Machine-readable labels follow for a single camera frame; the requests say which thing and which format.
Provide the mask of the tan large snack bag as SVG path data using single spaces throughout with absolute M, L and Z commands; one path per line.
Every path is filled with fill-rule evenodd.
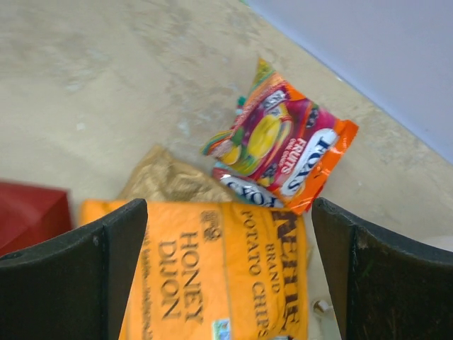
M 119 200 L 234 202 L 234 192 L 156 144 L 133 169 Z

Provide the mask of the orange yellow snack bag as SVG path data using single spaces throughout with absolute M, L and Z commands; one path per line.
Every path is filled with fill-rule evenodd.
M 150 202 L 121 339 L 305 339 L 303 218 L 242 203 Z

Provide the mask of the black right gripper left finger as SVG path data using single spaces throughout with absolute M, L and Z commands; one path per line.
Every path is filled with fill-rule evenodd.
M 147 226 L 134 199 L 1 257 L 2 339 L 118 339 Z

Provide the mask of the red paper bag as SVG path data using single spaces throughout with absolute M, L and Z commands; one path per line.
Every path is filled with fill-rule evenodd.
M 73 229 L 68 193 L 60 188 L 1 182 L 1 255 Z

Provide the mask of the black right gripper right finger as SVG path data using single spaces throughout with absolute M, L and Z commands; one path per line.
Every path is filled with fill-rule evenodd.
M 342 339 L 451 339 L 452 253 L 348 212 L 311 209 Z

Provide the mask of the orange fruit candy bag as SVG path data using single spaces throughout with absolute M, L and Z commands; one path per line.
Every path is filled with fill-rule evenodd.
M 233 125 L 211 137 L 202 154 L 264 187 L 294 213 L 305 213 L 358 125 L 313 102 L 263 58 L 238 109 Z

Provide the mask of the teal snack packet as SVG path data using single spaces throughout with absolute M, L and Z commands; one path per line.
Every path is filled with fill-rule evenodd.
M 233 125 L 212 137 L 203 152 L 217 159 L 213 177 L 244 202 L 281 208 L 271 186 L 292 133 L 286 95 L 276 91 L 253 105 L 246 102 L 238 98 Z

